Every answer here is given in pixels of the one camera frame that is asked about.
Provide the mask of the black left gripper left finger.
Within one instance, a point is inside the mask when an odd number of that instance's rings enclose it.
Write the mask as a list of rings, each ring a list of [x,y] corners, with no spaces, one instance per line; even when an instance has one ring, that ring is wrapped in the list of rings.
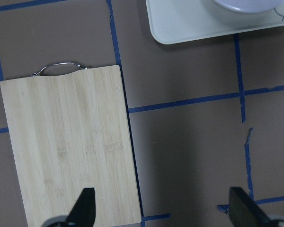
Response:
[[[69,227],[92,227],[96,219],[94,188],[84,188],[66,218]]]

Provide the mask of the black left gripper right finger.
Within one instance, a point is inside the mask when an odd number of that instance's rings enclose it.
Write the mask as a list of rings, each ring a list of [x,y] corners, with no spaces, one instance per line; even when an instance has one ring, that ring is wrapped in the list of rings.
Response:
[[[269,227],[271,220],[241,187],[229,190],[229,218],[234,227]]]

